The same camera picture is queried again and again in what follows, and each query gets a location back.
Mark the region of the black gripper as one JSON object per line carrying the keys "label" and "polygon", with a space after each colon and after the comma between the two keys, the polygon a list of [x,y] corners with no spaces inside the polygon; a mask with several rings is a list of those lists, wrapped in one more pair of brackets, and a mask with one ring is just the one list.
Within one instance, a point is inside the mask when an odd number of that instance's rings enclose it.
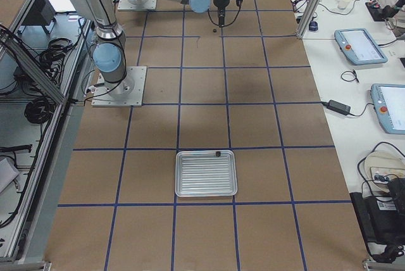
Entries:
{"label": "black gripper", "polygon": [[218,26],[225,26],[226,7],[229,5],[230,0],[213,0],[217,8]]}

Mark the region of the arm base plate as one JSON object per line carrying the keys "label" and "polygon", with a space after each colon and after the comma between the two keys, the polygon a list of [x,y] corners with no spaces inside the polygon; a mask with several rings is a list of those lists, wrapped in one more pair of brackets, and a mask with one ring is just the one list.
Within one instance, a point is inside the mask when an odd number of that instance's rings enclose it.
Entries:
{"label": "arm base plate", "polygon": [[119,0],[118,11],[154,11],[157,0]]}
{"label": "arm base plate", "polygon": [[104,77],[99,73],[97,83],[104,85],[96,87],[95,98],[91,105],[95,107],[126,107],[142,106],[144,87],[146,83],[146,66],[128,66],[127,76],[118,85],[104,81]]}

